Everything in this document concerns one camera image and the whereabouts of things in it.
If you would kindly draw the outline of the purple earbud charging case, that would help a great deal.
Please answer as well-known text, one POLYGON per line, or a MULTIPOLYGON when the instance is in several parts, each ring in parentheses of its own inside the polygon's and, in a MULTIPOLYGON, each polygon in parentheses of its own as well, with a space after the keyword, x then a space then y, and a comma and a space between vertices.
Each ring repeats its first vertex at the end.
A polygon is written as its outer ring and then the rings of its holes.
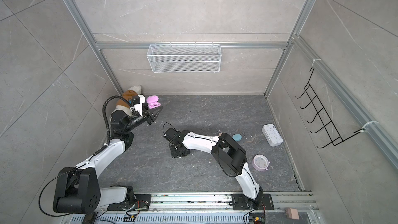
POLYGON ((151 95, 147 97, 146 102, 149 109, 154 109, 161 106, 161 103, 159 102, 159 97, 157 95, 151 95))

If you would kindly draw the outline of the blue earbud charging case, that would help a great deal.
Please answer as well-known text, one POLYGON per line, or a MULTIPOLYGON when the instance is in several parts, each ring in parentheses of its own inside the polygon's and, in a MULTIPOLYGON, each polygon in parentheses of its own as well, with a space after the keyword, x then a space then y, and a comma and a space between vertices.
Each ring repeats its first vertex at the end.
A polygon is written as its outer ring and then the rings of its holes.
POLYGON ((241 141, 242 136, 240 134, 233 134, 232 138, 234 141, 239 142, 241 141))

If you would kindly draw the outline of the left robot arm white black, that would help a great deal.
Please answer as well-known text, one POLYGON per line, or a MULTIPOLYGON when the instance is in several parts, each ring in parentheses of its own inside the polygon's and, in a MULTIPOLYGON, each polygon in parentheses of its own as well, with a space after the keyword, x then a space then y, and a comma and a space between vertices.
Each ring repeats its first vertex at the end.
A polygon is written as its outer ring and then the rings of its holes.
POLYGON ((65 214, 92 214, 108 207, 114 211, 127 211, 136 204, 131 186, 102 188, 98 178, 121 154, 127 151, 134 139, 133 129, 143 123, 152 124, 161 106, 130 116, 123 110, 115 110, 110 116, 111 140, 90 158, 74 167, 65 167, 57 178, 53 211, 65 214))

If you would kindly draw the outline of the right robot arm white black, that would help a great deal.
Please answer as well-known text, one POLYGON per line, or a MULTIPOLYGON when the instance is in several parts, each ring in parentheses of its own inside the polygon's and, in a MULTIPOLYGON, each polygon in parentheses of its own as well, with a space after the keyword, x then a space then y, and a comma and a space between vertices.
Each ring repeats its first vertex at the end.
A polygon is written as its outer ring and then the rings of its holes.
POLYGON ((231 136, 226 133, 205 136, 169 128, 163 137, 170 142, 173 158, 186 157, 191 150, 211 154, 224 174, 237 180, 249 207, 257 209, 261 206, 263 190, 249 169, 246 151, 231 136))

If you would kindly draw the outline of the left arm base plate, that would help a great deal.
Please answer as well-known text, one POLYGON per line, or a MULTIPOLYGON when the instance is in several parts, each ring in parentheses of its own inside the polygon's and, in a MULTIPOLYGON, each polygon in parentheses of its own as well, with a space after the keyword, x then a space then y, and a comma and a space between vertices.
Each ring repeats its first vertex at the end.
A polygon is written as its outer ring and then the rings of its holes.
POLYGON ((148 209, 151 203, 151 194, 137 194, 127 196, 126 199, 120 203, 110 204, 108 211, 135 211, 139 208, 148 209))

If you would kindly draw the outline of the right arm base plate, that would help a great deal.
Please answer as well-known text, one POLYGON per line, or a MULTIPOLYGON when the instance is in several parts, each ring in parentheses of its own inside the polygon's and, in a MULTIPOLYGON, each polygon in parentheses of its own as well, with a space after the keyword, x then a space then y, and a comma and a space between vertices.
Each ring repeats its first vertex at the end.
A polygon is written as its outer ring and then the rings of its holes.
POLYGON ((264 194, 263 192, 261 192, 255 200, 243 194, 232 194, 231 197, 230 205, 235 211, 253 209, 271 211, 275 209, 272 196, 270 194, 264 194))

